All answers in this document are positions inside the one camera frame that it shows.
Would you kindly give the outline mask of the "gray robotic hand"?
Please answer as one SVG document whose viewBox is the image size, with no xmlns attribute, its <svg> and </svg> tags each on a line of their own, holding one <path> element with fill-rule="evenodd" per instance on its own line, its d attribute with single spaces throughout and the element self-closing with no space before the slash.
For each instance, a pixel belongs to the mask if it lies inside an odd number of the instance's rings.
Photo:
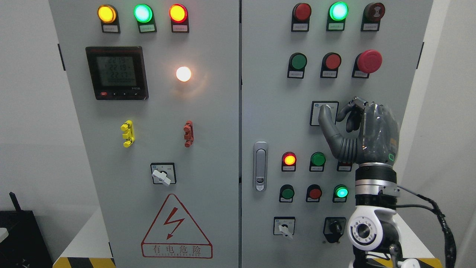
<svg viewBox="0 0 476 268">
<path fill-rule="evenodd" d="M 318 122 L 331 153 L 340 162 L 382 163 L 394 166 L 399 148 L 399 124 L 391 110 L 375 102 L 354 97 L 337 114 L 347 118 L 346 131 L 359 131 L 357 138 L 345 138 L 332 120 L 331 108 L 322 105 Z"/>
</svg>

